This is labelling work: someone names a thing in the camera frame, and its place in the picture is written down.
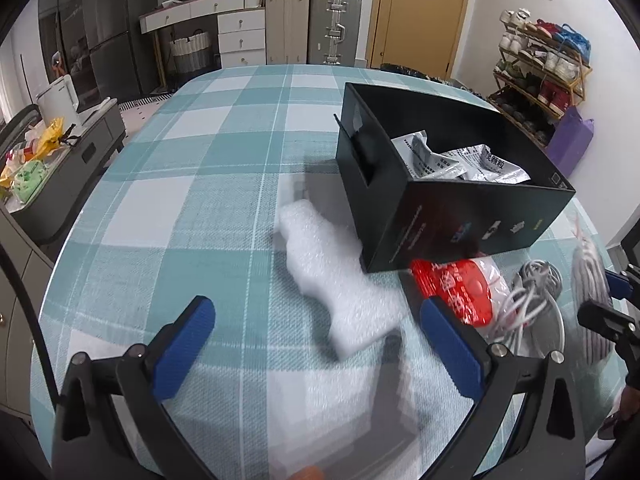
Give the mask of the red white plastic packet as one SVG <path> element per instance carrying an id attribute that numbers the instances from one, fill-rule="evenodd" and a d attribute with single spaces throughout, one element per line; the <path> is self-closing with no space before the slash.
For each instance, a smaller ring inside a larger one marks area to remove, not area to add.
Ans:
<path id="1" fill-rule="evenodd" d="M 409 269 L 424 298 L 440 298 L 457 318 L 475 328 L 490 327 L 510 294 L 491 257 L 436 263 L 416 259 Z"/>

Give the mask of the silver pouch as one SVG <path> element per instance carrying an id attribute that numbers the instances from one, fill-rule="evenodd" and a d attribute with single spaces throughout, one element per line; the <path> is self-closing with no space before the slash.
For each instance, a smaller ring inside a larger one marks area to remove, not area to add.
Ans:
<path id="1" fill-rule="evenodd" d="M 520 184 L 530 180 L 523 168 L 492 154 L 486 144 L 457 148 L 446 155 L 460 162 L 464 168 L 460 178 L 465 181 Z"/>

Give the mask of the white foam sheet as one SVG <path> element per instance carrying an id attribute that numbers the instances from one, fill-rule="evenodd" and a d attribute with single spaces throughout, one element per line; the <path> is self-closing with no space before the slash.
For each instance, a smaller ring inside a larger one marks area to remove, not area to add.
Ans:
<path id="1" fill-rule="evenodd" d="M 281 207 L 278 228 L 288 273 L 329 312 L 329 340 L 339 359 L 367 349 L 408 315 L 401 290 L 376 284 L 362 270 L 354 232 L 326 220 L 309 200 Z"/>

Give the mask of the black storage box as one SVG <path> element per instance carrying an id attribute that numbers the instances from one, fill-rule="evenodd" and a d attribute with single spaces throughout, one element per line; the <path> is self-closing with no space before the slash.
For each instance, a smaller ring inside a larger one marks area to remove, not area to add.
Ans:
<path id="1" fill-rule="evenodd" d="M 337 123 L 336 161 L 369 272 L 405 269 L 414 259 L 449 262 L 527 248 L 575 194 L 544 151 L 490 108 L 349 82 Z M 416 180 L 394 144 L 417 132 L 437 154 L 484 144 L 528 178 Z"/>

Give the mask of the white printed foil pouch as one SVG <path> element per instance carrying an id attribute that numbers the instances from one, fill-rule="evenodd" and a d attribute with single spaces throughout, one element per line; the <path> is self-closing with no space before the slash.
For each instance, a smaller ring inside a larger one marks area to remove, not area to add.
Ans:
<path id="1" fill-rule="evenodd" d="M 425 130 L 398 136 L 392 143 L 413 180 L 452 180 L 465 174 L 457 159 L 434 153 L 428 147 Z"/>

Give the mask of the purple bag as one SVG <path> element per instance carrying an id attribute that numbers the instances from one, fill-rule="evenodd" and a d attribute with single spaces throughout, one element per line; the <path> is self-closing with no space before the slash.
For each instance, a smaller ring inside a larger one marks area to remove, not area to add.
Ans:
<path id="1" fill-rule="evenodd" d="M 594 121 L 582 118 L 577 107 L 570 106 L 546 147 L 548 159 L 568 178 L 585 155 L 593 136 Z"/>

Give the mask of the teal checkered tablecloth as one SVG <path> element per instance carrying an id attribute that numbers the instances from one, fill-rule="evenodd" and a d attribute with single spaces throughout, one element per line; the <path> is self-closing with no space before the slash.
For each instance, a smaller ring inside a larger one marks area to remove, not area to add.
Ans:
<path id="1" fill-rule="evenodd" d="M 411 320 L 337 359 L 329 313 L 286 270 L 281 206 L 306 198 L 349 224 L 338 174 L 345 84 L 482 101 L 362 68 L 263 65 L 188 82 L 116 157 L 76 220 L 43 299 L 56 376 L 83 351 L 119 356 L 193 297 L 216 325 L 169 414 L 221 479 L 415 479 L 471 403 Z"/>

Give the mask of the green toy on table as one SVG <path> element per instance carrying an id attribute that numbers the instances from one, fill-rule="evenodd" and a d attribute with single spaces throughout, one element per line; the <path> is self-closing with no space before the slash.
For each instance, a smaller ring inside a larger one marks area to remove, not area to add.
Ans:
<path id="1" fill-rule="evenodd" d="M 39 159 L 32 159 L 25 162 L 17 173 L 14 174 L 12 183 L 13 195 L 22 203 L 26 204 L 32 197 L 47 175 L 47 168 Z"/>

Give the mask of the wooden shoe rack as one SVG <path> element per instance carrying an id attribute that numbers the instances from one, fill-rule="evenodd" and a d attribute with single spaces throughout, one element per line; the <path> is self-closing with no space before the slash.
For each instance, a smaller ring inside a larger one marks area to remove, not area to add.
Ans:
<path id="1" fill-rule="evenodd" d="M 500 14 L 504 32 L 488 101 L 546 148 L 568 110 L 586 99 L 591 44 L 569 24 L 534 21 L 524 8 Z"/>

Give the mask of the grey coffee table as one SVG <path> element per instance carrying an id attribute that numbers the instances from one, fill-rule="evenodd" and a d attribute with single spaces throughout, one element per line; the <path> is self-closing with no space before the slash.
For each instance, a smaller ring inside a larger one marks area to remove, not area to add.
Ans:
<path id="1" fill-rule="evenodd" d="M 4 201 L 13 220 L 37 245 L 53 242 L 70 226 L 110 157 L 124 148 L 126 129 L 115 99 L 80 114 L 82 125 L 44 162 L 44 175 L 26 202 Z"/>

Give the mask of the woven laundry basket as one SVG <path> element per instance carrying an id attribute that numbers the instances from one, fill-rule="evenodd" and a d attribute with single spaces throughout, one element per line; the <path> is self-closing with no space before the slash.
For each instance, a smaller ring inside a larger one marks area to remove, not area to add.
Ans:
<path id="1" fill-rule="evenodd" d="M 183 78 L 204 74 L 214 66 L 212 42 L 204 30 L 198 29 L 194 35 L 171 40 L 169 47 L 176 72 Z"/>

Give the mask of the wooden door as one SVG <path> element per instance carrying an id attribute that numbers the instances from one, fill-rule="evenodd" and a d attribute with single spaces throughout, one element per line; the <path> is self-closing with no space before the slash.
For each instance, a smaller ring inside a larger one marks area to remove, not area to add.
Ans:
<path id="1" fill-rule="evenodd" d="M 456 57 L 469 0 L 372 0 L 367 61 L 446 78 Z"/>

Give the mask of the white drawer desk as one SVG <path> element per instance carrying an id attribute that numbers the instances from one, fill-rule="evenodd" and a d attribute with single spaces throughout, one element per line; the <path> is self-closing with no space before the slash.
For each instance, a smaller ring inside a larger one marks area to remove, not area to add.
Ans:
<path id="1" fill-rule="evenodd" d="M 213 66 L 232 68 L 266 62 L 266 14 L 262 0 L 190 0 L 163 6 L 139 18 L 142 34 L 152 39 L 160 88 L 167 90 L 170 50 L 175 40 L 207 32 Z"/>

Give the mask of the dark grey refrigerator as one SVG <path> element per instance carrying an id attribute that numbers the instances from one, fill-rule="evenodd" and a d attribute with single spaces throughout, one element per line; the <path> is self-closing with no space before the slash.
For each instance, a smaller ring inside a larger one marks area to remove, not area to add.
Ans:
<path id="1" fill-rule="evenodd" d="M 157 0 L 82 0 L 91 67 L 102 98 L 148 96 L 160 85 L 153 41 L 140 18 Z"/>

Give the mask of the silver suitcase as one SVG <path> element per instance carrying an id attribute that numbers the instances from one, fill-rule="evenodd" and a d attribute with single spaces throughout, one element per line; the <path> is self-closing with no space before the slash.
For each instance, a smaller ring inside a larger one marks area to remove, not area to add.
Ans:
<path id="1" fill-rule="evenodd" d="M 361 0 L 310 0 L 308 63 L 354 66 Z"/>

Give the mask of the beige suitcase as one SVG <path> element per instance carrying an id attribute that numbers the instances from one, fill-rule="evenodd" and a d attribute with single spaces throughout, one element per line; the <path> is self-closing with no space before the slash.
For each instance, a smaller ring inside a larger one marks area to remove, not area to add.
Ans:
<path id="1" fill-rule="evenodd" d="M 266 61 L 306 64 L 309 0 L 265 0 Z"/>

